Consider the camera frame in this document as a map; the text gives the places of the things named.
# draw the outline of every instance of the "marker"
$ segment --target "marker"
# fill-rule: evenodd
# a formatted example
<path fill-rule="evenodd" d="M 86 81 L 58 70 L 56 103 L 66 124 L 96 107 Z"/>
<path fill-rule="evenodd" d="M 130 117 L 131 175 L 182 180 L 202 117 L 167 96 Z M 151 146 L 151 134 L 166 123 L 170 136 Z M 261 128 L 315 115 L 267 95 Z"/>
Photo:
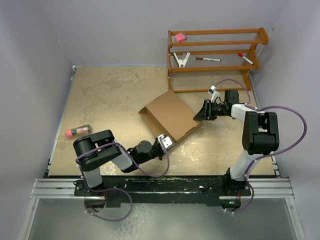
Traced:
<path fill-rule="evenodd" d="M 195 59 L 196 60 L 208 60 L 208 61 L 221 62 L 221 59 L 214 59 L 214 58 L 196 57 Z"/>
<path fill-rule="evenodd" d="M 238 56 L 242 57 L 244 60 L 246 60 L 248 63 L 250 63 L 251 65 L 253 65 L 254 63 L 252 61 L 250 61 L 248 58 L 246 58 L 241 52 L 238 53 Z"/>

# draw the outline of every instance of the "open cardboard box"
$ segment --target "open cardboard box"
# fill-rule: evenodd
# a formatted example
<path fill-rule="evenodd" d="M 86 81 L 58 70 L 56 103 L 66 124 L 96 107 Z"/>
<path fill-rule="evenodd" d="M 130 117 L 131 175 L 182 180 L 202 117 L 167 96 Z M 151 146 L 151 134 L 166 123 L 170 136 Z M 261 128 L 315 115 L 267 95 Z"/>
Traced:
<path fill-rule="evenodd" d="M 166 134 L 179 143 L 201 127 L 196 113 L 172 90 L 159 96 L 139 111 L 155 137 Z"/>

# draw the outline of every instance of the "beige floor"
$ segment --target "beige floor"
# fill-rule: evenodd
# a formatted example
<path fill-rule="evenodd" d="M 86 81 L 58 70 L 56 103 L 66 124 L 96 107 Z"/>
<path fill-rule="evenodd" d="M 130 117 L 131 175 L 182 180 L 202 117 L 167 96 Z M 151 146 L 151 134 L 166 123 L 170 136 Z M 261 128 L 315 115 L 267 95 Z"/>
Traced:
<path fill-rule="evenodd" d="M 222 79 L 239 81 L 239 72 L 202 72 L 172 75 L 174 89 L 209 88 Z M 222 83 L 234 87 L 236 83 Z M 51 176 L 79 175 L 75 164 L 73 141 L 65 131 L 90 124 L 93 131 L 112 130 L 116 140 L 126 148 L 142 140 L 154 141 L 154 136 L 142 121 L 139 110 L 167 91 L 165 67 L 80 67 L 73 80 L 59 137 L 53 154 Z M 252 106 L 255 105 L 251 93 Z M 246 102 L 246 92 L 239 91 L 240 101 Z M 198 112 L 207 93 L 180 93 L 179 96 Z M 205 121 L 202 127 L 170 150 L 168 175 L 223 175 L 242 151 L 243 122 L 230 117 Z M 161 174 L 167 166 L 164 159 L 141 165 L 152 174 Z M 109 162 L 100 168 L 102 175 L 124 175 Z M 263 159 L 253 170 L 255 175 L 273 175 L 271 159 Z M 129 175 L 142 175 L 138 170 Z"/>

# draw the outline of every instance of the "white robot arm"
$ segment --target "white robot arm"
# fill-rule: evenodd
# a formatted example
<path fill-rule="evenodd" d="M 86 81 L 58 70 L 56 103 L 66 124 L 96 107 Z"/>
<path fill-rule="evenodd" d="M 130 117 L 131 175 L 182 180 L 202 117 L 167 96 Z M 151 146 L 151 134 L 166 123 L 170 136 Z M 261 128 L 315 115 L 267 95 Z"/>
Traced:
<path fill-rule="evenodd" d="M 212 86 L 208 93 L 211 100 L 205 100 L 201 110 L 194 120 L 215 120 L 218 116 L 229 116 L 244 122 L 242 146 L 243 151 L 237 162 L 230 168 L 231 179 L 244 181 L 245 172 L 251 162 L 257 157 L 268 155 L 279 147 L 279 131 L 277 114 L 274 112 L 256 111 L 248 108 L 246 104 L 239 103 L 237 90 L 224 91 L 224 101 L 216 103 L 220 96 L 216 87 Z M 251 171 L 257 165 L 257 161 L 246 173 L 249 177 Z"/>

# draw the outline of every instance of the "black mounting plate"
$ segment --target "black mounting plate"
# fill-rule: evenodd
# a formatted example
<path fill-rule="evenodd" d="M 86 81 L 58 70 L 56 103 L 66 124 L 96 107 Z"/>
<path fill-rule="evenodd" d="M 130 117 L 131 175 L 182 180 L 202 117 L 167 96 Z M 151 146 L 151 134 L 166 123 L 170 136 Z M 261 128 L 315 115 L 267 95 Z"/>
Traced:
<path fill-rule="evenodd" d="M 148 176 L 103 176 L 104 188 L 120 188 L 127 191 L 134 203 L 150 204 L 205 204 L 220 206 L 221 196 L 236 197 L 241 190 L 242 196 L 250 196 L 250 188 L 245 182 L 230 185 L 230 176 L 163 176 L 160 178 Z M 76 197 L 104 196 L 103 192 L 88 191 L 84 180 L 74 182 Z M 106 193 L 106 207 L 120 207 L 121 203 L 129 203 L 128 197 L 121 191 Z"/>

